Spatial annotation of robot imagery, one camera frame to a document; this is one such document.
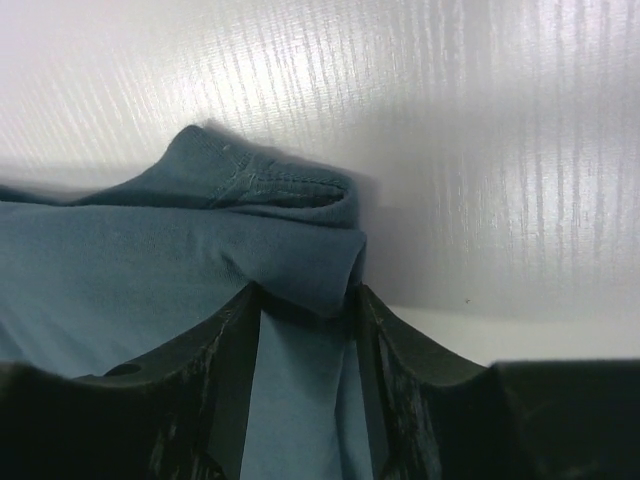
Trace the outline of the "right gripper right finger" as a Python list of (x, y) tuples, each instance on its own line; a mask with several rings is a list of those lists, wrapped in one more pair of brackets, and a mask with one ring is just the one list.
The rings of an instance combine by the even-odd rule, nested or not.
[(378, 479), (635, 479), (635, 360), (478, 365), (398, 318), (367, 286), (354, 303)]

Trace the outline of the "grey blue t shirt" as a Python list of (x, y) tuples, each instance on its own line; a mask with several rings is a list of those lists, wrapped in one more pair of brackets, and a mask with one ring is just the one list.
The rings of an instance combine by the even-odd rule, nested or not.
[(1, 357), (103, 374), (248, 283), (268, 295), (241, 475), (369, 479), (352, 337), (355, 183), (189, 126), (140, 175), (76, 200), (1, 191)]

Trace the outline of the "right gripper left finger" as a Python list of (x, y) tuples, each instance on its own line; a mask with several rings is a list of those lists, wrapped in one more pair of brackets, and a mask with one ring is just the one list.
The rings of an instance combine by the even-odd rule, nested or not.
[(258, 287), (102, 376), (1, 366), (5, 479), (236, 479), (260, 332)]

